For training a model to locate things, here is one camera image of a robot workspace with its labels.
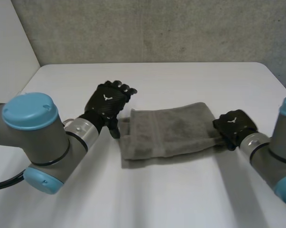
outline gray towel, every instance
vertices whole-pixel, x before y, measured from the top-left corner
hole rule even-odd
[[[205,103],[156,111],[132,110],[130,118],[119,120],[122,158],[171,157],[222,145],[213,120]]]

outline white table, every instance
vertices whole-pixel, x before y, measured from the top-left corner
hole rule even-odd
[[[215,117],[243,109],[271,136],[286,89],[259,63],[48,65],[23,92],[43,92],[62,120],[80,115],[98,84],[121,80],[138,93],[130,109],[205,102]],[[21,149],[0,146],[0,181],[29,164]],[[122,169],[117,142],[103,130],[68,182],[46,195],[24,181],[0,190],[0,228],[276,228],[286,205],[240,151],[198,153],[174,164]]]

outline white logo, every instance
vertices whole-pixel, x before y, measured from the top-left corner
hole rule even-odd
[[[237,118],[234,118],[234,120],[231,120],[231,121],[227,121],[228,123],[236,123],[236,120],[237,120]]]
[[[112,97],[106,97],[105,95],[104,95],[104,98],[105,98],[105,101],[112,99]]]

